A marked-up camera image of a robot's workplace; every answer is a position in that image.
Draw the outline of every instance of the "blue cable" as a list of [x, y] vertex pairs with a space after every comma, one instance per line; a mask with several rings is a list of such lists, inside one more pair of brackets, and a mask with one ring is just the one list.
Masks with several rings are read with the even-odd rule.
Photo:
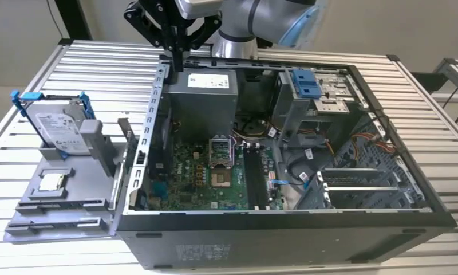
[[285, 185], [285, 184], [289, 184], [289, 181], [288, 180], [272, 179], [272, 183], [280, 184], [280, 185]]

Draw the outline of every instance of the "blue plastic latch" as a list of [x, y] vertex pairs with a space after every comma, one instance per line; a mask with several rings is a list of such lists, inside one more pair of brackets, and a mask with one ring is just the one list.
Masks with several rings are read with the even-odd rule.
[[60, 150], [60, 155], [63, 159], [67, 159], [70, 157], [70, 154], [63, 150]]
[[30, 100], [30, 101], [36, 101], [42, 100], [44, 97], [44, 94], [42, 92], [27, 92], [23, 94], [20, 97], [22, 100]]
[[316, 81], [315, 73], [309, 70], [295, 69], [293, 70], [293, 82], [296, 84], [296, 90], [300, 97], [305, 99], [321, 98], [321, 87]]
[[83, 91], [80, 93], [79, 96], [80, 100], [83, 101], [83, 106], [86, 106], [86, 115], [88, 119], [96, 119], [95, 117], [95, 111], [92, 109], [92, 104], [91, 104], [91, 98], [90, 96], [86, 94], [86, 91]]
[[19, 98], [19, 95], [20, 95], [20, 92], [19, 90], [14, 90], [12, 93], [10, 94], [10, 96], [12, 97], [12, 103], [14, 105], [18, 107], [19, 111], [20, 111], [20, 114], [27, 117], [28, 116], [28, 113], [24, 109], [24, 106], [22, 105], [20, 103], [20, 98]]

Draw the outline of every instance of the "label sticker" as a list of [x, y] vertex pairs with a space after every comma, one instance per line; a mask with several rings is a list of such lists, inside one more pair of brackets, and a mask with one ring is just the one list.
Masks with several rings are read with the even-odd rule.
[[315, 154], [312, 153], [312, 148], [305, 149], [304, 152], [305, 152], [307, 159], [315, 158]]
[[269, 136], [271, 138], [273, 138], [276, 133], [277, 133], [277, 129], [275, 129], [275, 128], [272, 127], [271, 130], [268, 131], [268, 136]]
[[308, 182], [309, 180], [309, 176], [307, 175], [305, 172], [303, 172], [300, 175], [299, 175], [300, 179], [303, 180], [303, 182]]
[[50, 141], [56, 148], [71, 155], [90, 154], [90, 148], [80, 135], [75, 119], [64, 113], [38, 113], [36, 118]]
[[192, 73], [188, 85], [192, 88], [229, 89], [229, 75]]

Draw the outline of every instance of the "white wall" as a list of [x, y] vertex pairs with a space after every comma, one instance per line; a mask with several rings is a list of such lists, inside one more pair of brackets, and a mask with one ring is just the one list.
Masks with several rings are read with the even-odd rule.
[[458, 0], [331, 0], [315, 50], [396, 54], [429, 72], [458, 58]]
[[60, 38], [46, 0], [0, 0], [0, 85], [27, 86]]

